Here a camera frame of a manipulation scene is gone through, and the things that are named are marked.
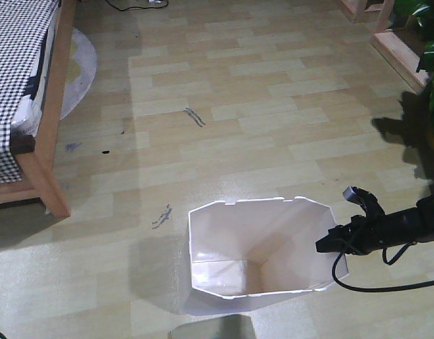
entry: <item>white plastic bin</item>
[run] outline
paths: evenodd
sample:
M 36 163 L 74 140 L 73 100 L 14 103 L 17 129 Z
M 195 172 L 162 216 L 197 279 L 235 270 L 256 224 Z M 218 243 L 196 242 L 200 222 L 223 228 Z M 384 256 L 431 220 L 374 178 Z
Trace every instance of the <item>white plastic bin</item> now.
M 303 197 L 216 201 L 189 212 L 183 311 L 251 311 L 333 283 L 335 253 L 315 242 L 335 227 L 330 207 Z M 342 258 L 336 274 L 348 274 Z

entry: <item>black and white checkered fabric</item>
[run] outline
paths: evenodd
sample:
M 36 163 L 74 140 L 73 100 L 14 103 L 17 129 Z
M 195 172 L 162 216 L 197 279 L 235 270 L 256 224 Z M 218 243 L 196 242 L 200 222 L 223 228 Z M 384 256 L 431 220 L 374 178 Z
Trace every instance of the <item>black and white checkered fabric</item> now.
M 10 125 L 58 0 L 0 0 L 0 183 L 21 180 Z

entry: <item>laminate floor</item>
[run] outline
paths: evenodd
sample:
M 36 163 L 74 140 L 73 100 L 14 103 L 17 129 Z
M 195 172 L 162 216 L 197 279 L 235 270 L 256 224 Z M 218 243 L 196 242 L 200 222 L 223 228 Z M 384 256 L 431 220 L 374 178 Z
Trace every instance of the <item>laminate floor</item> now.
M 8 339 L 195 338 L 198 321 L 221 316 L 179 313 L 189 210 L 306 196 L 345 224 L 362 213 L 342 196 L 349 185 L 387 213 L 434 187 L 426 149 L 398 135 L 414 127 L 400 100 L 416 97 L 371 47 L 371 25 L 349 23 L 331 0 L 171 0 L 123 13 L 93 0 L 78 3 L 75 26 L 98 73 L 60 126 L 55 173 L 72 216 L 55 220 L 36 203 L 0 209 Z M 348 267 L 354 285 L 431 279 L 434 243 L 393 266 L 372 253 L 348 256 Z M 243 315 L 258 339 L 429 339 L 434 287 L 333 286 Z

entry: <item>white rug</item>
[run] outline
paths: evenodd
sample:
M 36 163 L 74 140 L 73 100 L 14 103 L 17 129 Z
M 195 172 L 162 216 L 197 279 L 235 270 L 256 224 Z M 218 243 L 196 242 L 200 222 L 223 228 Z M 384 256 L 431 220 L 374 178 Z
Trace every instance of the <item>white rug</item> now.
M 94 46 L 80 30 L 74 28 L 60 119 L 68 115 L 88 92 L 97 65 L 98 56 Z

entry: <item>wooden furniture leg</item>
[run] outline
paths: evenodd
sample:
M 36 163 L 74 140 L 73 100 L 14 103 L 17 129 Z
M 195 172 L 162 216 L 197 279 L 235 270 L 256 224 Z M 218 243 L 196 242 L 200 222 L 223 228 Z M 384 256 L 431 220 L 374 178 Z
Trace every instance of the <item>wooden furniture leg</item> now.
M 35 152 L 17 154 L 16 160 L 53 216 L 69 217 L 71 209 L 52 170 L 41 165 Z

